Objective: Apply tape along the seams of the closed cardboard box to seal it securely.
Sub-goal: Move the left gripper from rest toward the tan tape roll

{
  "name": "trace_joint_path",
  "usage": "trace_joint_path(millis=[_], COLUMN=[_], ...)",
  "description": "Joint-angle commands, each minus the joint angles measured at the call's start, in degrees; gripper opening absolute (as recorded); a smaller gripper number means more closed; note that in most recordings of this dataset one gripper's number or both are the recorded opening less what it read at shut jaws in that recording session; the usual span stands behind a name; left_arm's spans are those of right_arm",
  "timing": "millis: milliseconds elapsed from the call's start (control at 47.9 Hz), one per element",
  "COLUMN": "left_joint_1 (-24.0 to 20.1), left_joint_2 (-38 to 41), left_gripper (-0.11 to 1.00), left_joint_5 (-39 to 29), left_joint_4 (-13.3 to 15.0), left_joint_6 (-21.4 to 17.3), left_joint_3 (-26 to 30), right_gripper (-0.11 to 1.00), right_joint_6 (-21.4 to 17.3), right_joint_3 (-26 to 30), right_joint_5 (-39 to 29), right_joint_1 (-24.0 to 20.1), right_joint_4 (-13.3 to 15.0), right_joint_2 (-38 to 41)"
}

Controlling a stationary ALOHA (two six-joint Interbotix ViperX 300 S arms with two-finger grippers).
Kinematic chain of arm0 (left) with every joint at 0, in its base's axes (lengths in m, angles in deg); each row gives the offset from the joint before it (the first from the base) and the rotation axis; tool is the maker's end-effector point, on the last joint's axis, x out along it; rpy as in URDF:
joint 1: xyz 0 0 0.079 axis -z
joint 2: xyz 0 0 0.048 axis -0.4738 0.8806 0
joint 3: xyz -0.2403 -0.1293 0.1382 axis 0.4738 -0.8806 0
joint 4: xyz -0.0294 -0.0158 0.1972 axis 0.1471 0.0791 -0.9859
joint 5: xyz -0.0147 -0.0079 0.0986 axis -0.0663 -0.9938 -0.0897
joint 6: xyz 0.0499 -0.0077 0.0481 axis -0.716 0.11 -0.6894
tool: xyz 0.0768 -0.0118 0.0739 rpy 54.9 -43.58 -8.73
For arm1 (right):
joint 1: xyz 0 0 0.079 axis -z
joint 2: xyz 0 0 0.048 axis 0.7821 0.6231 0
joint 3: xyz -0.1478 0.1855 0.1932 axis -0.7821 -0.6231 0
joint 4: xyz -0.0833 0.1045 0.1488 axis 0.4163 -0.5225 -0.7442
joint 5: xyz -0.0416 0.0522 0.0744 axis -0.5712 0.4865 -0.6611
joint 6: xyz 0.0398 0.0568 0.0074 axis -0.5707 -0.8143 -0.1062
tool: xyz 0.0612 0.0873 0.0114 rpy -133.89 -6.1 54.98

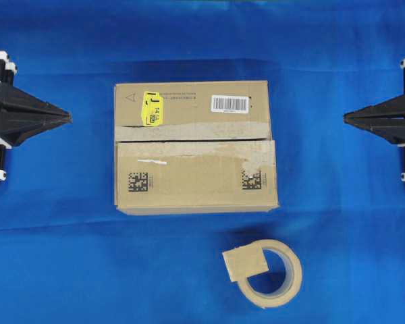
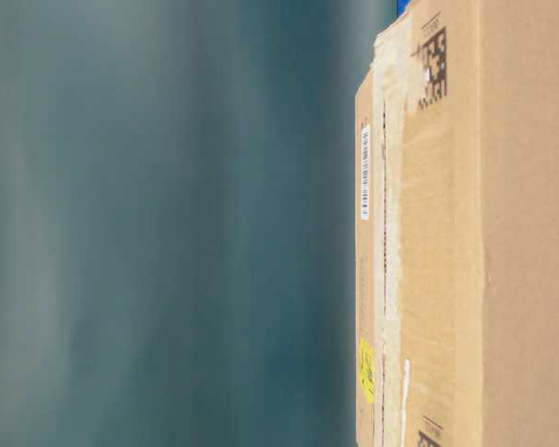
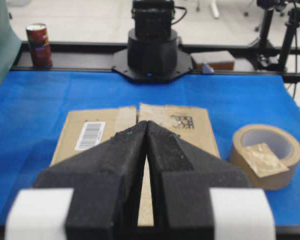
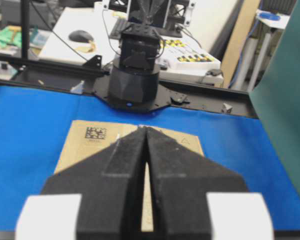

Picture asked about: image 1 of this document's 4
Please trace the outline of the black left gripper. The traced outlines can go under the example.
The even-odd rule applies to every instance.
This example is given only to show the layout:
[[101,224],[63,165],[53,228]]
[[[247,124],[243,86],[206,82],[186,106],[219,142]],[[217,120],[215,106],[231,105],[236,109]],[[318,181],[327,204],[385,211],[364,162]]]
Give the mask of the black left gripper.
[[0,183],[7,178],[5,171],[6,150],[20,146],[25,140],[40,133],[70,124],[71,115],[59,107],[42,101],[12,86],[18,68],[6,51],[0,51],[0,113],[5,110],[60,116],[59,119],[16,120],[0,123]]

